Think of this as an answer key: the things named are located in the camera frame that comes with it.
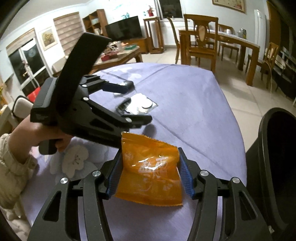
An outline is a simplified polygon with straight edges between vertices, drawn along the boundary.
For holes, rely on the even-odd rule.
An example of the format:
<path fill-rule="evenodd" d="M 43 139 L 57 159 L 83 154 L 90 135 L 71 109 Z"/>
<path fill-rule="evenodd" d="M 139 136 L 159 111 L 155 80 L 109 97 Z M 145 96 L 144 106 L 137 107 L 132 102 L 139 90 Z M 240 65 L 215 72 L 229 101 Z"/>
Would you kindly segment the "person left hand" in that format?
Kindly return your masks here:
<path fill-rule="evenodd" d="M 29 157 L 31 148 L 39 146 L 41 142 L 57 139 L 55 147 L 59 152 L 62 152 L 70 144 L 72 138 L 71 135 L 65 134 L 58 127 L 33 123 L 30 121 L 30 116 L 27 116 L 10 134 L 8 145 L 15 159 L 24 164 Z"/>

